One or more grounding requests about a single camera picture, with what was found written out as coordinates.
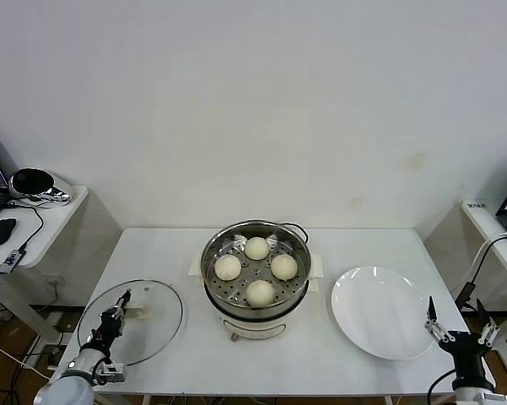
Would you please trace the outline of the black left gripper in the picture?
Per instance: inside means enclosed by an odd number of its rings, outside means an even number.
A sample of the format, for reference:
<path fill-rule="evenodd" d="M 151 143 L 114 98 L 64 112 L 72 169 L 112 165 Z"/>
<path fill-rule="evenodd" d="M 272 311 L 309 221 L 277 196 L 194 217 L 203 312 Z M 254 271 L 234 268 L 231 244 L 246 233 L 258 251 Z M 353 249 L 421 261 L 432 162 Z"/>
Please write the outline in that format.
<path fill-rule="evenodd" d="M 118 306 L 112 306 L 100 314 L 100 326 L 92 331 L 90 345 L 102 353 L 110 352 L 111 345 L 121 336 L 124 323 L 124 310 L 131 299 L 131 290 L 126 292 L 118 300 Z"/>

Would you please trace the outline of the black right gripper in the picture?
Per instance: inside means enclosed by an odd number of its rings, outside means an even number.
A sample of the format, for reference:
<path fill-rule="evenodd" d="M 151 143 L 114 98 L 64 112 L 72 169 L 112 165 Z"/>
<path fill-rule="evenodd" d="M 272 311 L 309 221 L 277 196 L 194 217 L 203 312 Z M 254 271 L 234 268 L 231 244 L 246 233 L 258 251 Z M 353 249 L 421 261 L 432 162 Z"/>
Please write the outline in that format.
<path fill-rule="evenodd" d="M 424 328 L 442 350 L 453 358 L 456 378 L 453 384 L 489 384 L 483 366 L 483 356 L 492 348 L 499 326 L 480 299 L 477 313 L 483 325 L 481 333 L 448 331 L 439 321 L 432 296 L 429 296 Z"/>

